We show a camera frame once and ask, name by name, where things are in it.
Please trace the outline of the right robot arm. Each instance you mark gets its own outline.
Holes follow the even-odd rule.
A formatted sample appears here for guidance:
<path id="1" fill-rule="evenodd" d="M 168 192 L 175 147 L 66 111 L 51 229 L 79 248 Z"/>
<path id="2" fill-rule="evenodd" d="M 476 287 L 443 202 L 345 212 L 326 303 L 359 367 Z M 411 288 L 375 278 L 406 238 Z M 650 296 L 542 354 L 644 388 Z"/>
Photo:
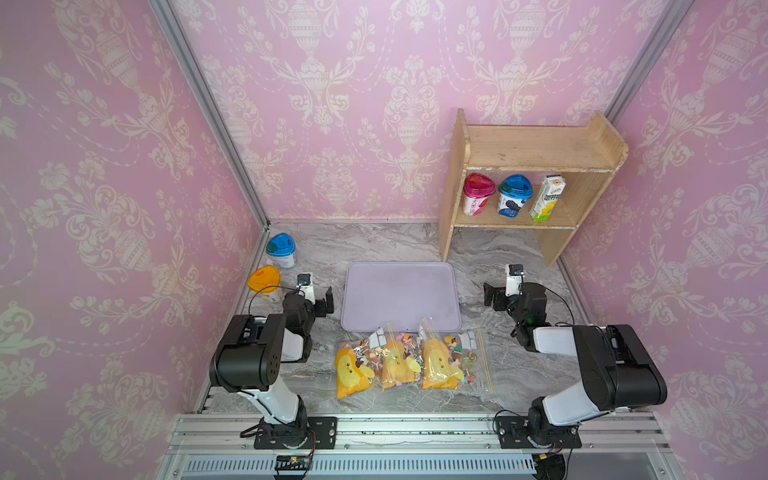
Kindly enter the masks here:
<path id="1" fill-rule="evenodd" d="M 538 447 L 578 448 L 577 427 L 618 408 L 663 404 L 666 381 L 633 327 L 627 324 L 554 326 L 547 321 L 548 289 L 522 282 L 515 294 L 483 285 L 484 304 L 514 321 L 511 336 L 527 351 L 574 357 L 580 380 L 531 402 L 525 422 Z"/>

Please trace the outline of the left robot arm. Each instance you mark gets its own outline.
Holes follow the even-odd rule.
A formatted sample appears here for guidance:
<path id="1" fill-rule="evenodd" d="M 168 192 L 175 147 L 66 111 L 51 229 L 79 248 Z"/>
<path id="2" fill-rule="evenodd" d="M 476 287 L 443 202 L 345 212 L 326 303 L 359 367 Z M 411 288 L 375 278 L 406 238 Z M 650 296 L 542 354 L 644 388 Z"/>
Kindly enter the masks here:
<path id="1" fill-rule="evenodd" d="M 334 311 L 333 290 L 319 300 L 308 300 L 299 289 L 286 293 L 282 311 L 257 317 L 232 317 L 216 347 L 209 367 L 210 383 L 248 400 L 262 414 L 255 425 L 240 432 L 254 448 L 332 450 L 338 419 L 310 416 L 305 402 L 280 376 L 282 357 L 290 363 L 308 360 L 311 329 L 318 317 Z"/>

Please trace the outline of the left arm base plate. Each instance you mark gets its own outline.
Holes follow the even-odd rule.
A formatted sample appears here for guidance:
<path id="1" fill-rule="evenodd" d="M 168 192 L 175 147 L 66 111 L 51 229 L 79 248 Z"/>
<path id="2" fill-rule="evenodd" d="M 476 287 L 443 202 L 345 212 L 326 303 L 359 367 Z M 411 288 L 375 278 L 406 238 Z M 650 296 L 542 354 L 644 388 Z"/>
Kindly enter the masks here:
<path id="1" fill-rule="evenodd" d="M 260 420 L 253 435 L 255 450 L 332 450 L 336 444 L 338 418 L 332 416 L 308 417 L 304 423 L 271 424 Z"/>

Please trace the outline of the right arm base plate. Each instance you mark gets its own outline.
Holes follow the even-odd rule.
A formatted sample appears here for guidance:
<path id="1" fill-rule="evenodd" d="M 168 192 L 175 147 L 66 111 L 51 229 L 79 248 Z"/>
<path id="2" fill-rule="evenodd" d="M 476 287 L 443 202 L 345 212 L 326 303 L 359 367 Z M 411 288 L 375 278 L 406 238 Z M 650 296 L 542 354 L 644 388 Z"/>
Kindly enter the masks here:
<path id="1" fill-rule="evenodd" d="M 582 447 L 577 426 L 553 426 L 546 420 L 524 420 L 508 412 L 492 420 L 492 430 L 502 449 L 558 450 Z"/>

